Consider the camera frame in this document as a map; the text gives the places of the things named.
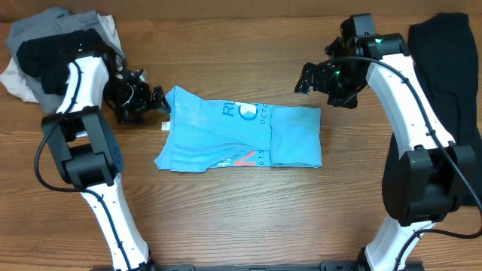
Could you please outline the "black garment at right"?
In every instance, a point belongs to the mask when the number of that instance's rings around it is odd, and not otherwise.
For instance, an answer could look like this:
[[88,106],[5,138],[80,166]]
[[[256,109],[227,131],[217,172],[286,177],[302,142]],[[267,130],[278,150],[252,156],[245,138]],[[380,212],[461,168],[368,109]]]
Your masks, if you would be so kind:
[[440,13],[410,26],[408,47],[419,84],[439,121],[458,145],[469,145],[475,153],[475,168],[467,180],[481,197],[479,58],[468,15]]

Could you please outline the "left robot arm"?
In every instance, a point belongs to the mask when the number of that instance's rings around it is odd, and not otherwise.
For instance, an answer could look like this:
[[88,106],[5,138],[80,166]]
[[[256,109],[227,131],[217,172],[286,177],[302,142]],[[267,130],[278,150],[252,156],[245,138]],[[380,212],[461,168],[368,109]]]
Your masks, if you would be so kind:
[[42,120],[38,150],[49,147],[57,170],[92,209],[109,247],[113,270],[158,270],[151,249],[136,228],[124,196],[123,156],[101,110],[103,96],[140,116],[149,110],[170,113],[161,87],[148,89],[142,72],[119,68],[109,46],[63,53],[69,78],[56,113]]

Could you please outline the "light blue t-shirt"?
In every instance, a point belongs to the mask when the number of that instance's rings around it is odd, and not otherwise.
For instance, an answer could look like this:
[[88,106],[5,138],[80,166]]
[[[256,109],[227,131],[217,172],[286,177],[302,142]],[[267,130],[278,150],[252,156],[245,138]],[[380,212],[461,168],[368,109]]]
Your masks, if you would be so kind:
[[179,87],[166,95],[169,135],[159,170],[322,165],[319,108],[205,100]]

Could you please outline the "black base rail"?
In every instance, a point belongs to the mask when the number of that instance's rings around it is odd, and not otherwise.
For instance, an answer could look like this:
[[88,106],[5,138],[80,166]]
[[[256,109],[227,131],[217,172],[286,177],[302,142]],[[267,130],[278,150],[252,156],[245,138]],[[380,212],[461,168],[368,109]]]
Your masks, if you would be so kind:
[[254,266],[144,266],[135,271],[369,271],[368,265],[357,261],[323,261],[318,264],[254,265]]

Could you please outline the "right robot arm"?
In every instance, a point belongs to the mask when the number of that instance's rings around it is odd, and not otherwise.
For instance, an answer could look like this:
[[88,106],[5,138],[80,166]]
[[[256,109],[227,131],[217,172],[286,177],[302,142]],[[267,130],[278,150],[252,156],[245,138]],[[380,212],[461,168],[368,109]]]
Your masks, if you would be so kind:
[[328,96],[328,104],[354,108],[370,87],[380,100],[398,147],[398,160],[386,169],[382,198],[386,209],[375,238],[357,260],[324,261],[323,270],[421,270],[407,256],[437,223],[459,209],[475,165],[470,146],[458,145],[446,131],[423,92],[402,35],[380,35],[373,17],[354,14],[340,36],[325,48],[328,59],[304,65],[296,93]]

